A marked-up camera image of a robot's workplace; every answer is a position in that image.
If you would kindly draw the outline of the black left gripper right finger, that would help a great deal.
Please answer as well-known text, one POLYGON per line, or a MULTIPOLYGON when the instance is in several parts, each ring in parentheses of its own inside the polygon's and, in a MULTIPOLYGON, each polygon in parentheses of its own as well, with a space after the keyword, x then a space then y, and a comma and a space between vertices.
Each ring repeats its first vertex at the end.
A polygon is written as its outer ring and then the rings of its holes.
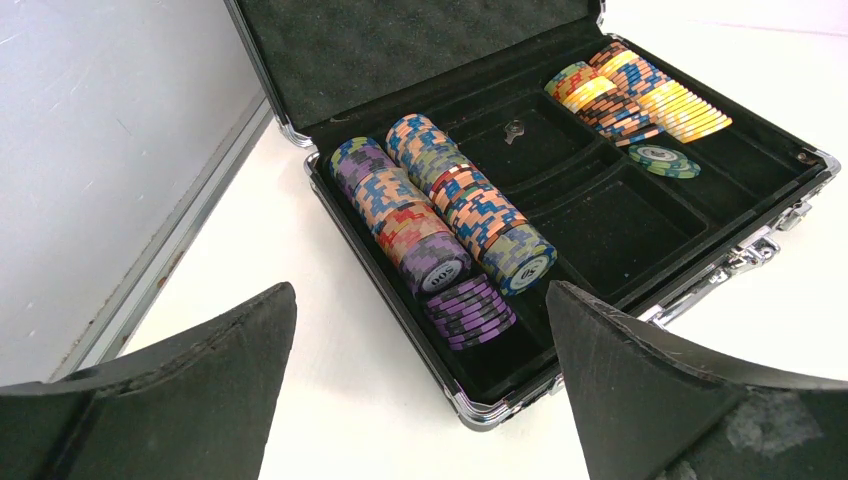
POLYGON ((546 304, 593 479, 843 479, 847 385, 732 357, 566 281, 546 304))

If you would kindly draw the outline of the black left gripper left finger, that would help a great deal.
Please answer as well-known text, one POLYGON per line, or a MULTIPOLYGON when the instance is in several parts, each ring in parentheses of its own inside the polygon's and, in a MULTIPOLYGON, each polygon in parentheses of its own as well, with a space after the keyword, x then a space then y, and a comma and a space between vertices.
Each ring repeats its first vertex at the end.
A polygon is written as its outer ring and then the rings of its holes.
POLYGON ((52 383, 1 390, 5 479, 255 479, 293 344, 293 287, 52 383))

